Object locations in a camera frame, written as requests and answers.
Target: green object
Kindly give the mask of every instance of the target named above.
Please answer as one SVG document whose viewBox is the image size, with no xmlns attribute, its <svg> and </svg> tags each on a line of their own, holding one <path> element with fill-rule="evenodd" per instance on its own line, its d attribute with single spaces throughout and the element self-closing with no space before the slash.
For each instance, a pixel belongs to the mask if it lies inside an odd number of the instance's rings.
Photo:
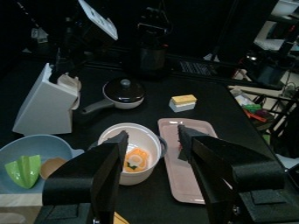
<svg viewBox="0 0 299 224">
<path fill-rule="evenodd" d="M 39 175 L 41 169 L 41 157 L 35 156 L 19 156 L 19 158 L 3 165 L 11 181 L 22 188 L 31 188 Z"/>
<path fill-rule="evenodd" d="M 270 143 L 270 141 L 269 141 L 269 140 L 270 140 L 269 137 L 270 137 L 270 136 L 269 136 L 268 134 L 264 134 L 264 135 L 262 135 L 262 138 L 265 139 L 266 144 Z"/>
<path fill-rule="evenodd" d="M 242 109 L 254 114 L 254 112 L 261 109 L 261 106 L 258 104 L 248 104 L 242 106 Z"/>
</svg>

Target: pan handle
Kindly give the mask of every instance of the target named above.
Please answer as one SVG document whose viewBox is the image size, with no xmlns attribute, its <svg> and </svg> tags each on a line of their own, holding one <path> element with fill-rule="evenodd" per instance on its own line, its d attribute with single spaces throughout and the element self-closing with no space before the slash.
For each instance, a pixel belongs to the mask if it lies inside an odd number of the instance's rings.
<svg viewBox="0 0 299 224">
<path fill-rule="evenodd" d="M 103 99 L 101 101 L 97 101 L 91 104 L 89 104 L 81 111 L 79 113 L 86 116 L 97 111 L 99 111 L 101 109 L 107 109 L 107 108 L 113 108 L 114 107 L 114 103 L 107 100 Z"/>
</svg>

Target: orange food item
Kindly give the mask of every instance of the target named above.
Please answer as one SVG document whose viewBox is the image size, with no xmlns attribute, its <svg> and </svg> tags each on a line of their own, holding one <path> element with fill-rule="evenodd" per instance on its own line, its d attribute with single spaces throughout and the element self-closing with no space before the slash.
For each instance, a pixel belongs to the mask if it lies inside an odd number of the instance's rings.
<svg viewBox="0 0 299 224">
<path fill-rule="evenodd" d="M 139 148 L 133 148 L 125 154 L 125 172 L 141 172 L 146 168 L 148 153 Z"/>
</svg>

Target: light blue bowl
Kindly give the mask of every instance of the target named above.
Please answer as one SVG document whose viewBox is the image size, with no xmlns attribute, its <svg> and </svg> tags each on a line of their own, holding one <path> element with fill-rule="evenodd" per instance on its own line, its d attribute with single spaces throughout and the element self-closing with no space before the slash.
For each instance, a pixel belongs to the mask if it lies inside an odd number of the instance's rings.
<svg viewBox="0 0 299 224">
<path fill-rule="evenodd" d="M 51 135 L 25 136 L 10 142 L 0 150 L 0 194 L 7 193 L 41 193 L 43 180 L 37 179 L 30 189 L 21 188 L 9 178 L 5 172 L 5 164 L 17 160 L 19 156 L 41 156 L 41 163 L 49 158 L 63 158 L 66 161 L 74 158 L 82 150 L 73 150 L 69 144 Z"/>
</svg>

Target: knife block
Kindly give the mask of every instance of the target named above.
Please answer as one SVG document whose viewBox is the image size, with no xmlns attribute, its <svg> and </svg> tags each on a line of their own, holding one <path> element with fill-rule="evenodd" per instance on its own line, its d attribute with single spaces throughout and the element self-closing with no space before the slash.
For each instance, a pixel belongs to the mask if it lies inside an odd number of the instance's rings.
<svg viewBox="0 0 299 224">
<path fill-rule="evenodd" d="M 78 90 L 49 82 L 51 69 L 46 63 L 19 107 L 13 132 L 27 135 L 62 134 L 71 130 L 71 105 Z"/>
</svg>

